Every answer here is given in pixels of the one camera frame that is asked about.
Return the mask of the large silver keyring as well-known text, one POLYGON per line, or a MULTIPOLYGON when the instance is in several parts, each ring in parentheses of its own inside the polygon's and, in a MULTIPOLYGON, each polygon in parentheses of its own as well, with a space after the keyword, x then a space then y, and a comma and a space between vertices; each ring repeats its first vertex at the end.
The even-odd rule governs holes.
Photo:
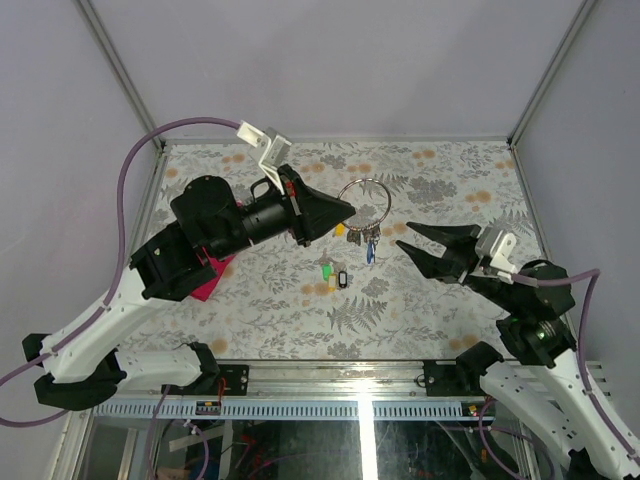
POLYGON ((350 181, 340 190, 337 198, 341 200, 344 194, 346 193, 346 191, 349 190, 350 188, 358 184, 366 185, 367 183, 375 184, 385 192, 386 199, 387 199, 386 208, 384 210, 384 213, 378 219, 364 226, 355 226, 355 225, 349 224, 346 220, 342 221, 342 225, 350 231, 364 232, 367 230, 372 230, 375 227, 379 226, 387 218, 387 216, 391 211, 391 207, 392 207, 391 191, 384 183, 382 183, 380 180, 377 180, 375 178, 357 178, 355 180, 350 181))

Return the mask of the blue key tag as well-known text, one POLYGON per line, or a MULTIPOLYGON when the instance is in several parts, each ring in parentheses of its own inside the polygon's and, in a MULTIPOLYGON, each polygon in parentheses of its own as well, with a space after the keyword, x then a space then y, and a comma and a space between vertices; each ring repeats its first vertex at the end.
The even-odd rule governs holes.
POLYGON ((375 263, 376 258, 376 242, 374 240, 370 240, 367 242, 367 264, 372 265, 375 263))

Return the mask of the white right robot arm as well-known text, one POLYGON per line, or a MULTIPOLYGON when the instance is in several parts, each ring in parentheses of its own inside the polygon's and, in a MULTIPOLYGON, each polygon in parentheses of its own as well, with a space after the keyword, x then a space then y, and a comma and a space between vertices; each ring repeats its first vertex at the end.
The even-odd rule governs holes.
POLYGON ((548 260, 516 267, 510 255, 516 236, 493 226, 408 228, 444 246, 441 256, 398 242, 427 279, 459 284, 506 312, 499 337, 545 391, 531 388, 484 341, 456 359, 456 382, 467 394, 480 392, 519 418, 549 453, 577 479, 636 479, 639 439, 612 408, 586 367, 581 340, 563 320, 576 305, 573 284, 595 283, 598 271, 571 276, 548 260))

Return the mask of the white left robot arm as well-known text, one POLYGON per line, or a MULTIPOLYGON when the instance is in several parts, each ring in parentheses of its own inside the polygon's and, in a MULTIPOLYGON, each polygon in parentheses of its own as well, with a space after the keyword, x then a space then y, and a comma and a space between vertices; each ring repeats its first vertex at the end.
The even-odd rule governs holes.
POLYGON ((169 387, 177 394, 217 394, 220 367, 207 344, 146 352, 120 344, 157 312, 216 279, 215 261, 282 233, 307 247, 356 212, 307 186, 288 165, 277 175, 280 186, 270 185, 247 204, 236 201, 221 177, 191 181, 170 204, 175 221, 132 255, 116 287, 57 333, 28 335, 25 357, 44 370, 34 383, 38 402, 82 411, 122 392, 169 387))

